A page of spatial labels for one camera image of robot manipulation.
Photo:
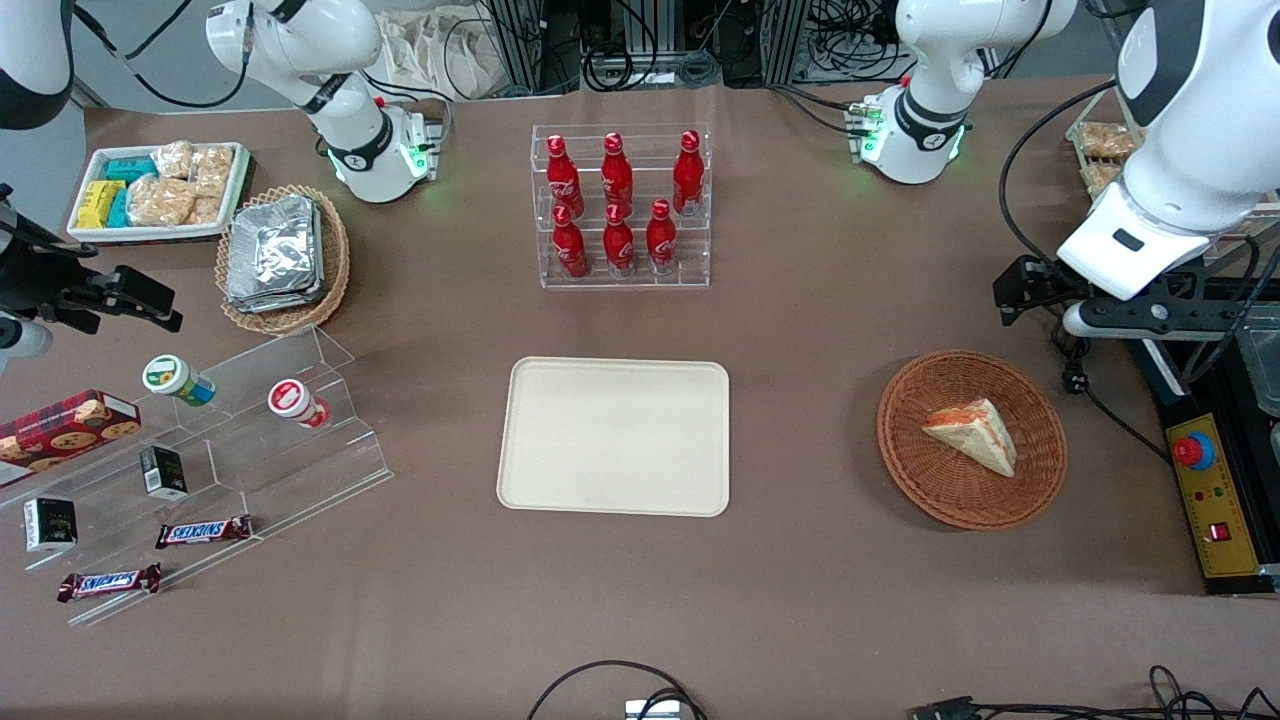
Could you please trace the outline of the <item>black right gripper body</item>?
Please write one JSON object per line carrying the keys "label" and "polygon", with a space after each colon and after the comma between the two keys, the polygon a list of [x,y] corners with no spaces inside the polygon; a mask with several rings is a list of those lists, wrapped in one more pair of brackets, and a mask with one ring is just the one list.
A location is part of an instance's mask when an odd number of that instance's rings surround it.
{"label": "black right gripper body", "polygon": [[41,304],[60,304],[116,315],[105,290],[96,284],[102,274],[82,265],[99,250],[86,243],[61,243],[38,223],[10,204],[13,187],[1,187],[1,305],[24,319],[40,319]]}

